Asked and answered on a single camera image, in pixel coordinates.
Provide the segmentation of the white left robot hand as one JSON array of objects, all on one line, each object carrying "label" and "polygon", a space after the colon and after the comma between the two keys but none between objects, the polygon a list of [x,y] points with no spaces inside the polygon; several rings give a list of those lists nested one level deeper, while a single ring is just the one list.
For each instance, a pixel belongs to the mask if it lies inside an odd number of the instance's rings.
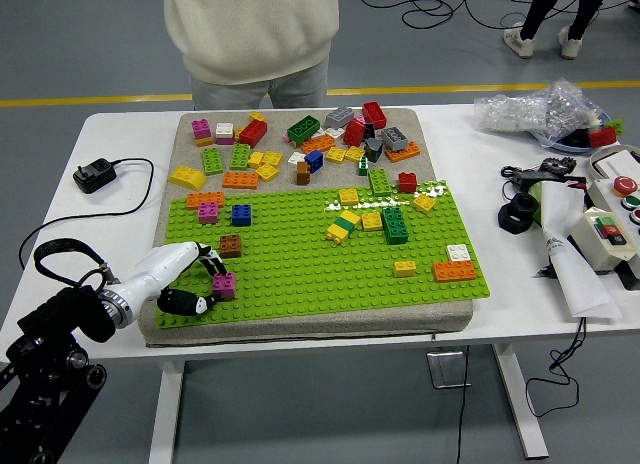
[{"label": "white left robot hand", "polygon": [[227,273],[222,258],[209,245],[183,242],[151,249],[120,284],[111,287],[124,300],[122,308],[126,323],[139,317],[146,301],[156,300],[163,312],[180,316],[196,316],[210,309],[215,303],[213,297],[199,297],[182,290],[167,291],[169,285],[196,261],[202,262],[211,276]]}]

